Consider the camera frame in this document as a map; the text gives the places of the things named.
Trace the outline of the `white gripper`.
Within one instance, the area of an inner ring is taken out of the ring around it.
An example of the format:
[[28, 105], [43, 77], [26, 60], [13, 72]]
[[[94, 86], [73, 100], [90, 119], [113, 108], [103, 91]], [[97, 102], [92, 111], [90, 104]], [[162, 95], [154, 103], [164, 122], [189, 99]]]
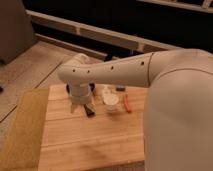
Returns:
[[70, 113], [74, 113], [78, 105], [84, 105], [90, 109], [87, 103], [91, 102], [92, 92], [88, 84], [70, 85], [70, 99], [73, 104], [70, 107]]

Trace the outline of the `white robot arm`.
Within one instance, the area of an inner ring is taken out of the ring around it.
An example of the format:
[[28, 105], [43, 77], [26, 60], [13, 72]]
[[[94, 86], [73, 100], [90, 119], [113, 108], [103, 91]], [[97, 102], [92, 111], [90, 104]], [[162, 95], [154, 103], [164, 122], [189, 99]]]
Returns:
[[71, 101], [90, 101], [91, 83], [146, 87], [146, 171], [213, 171], [213, 53], [200, 49], [151, 52], [91, 64], [78, 54], [58, 76]]

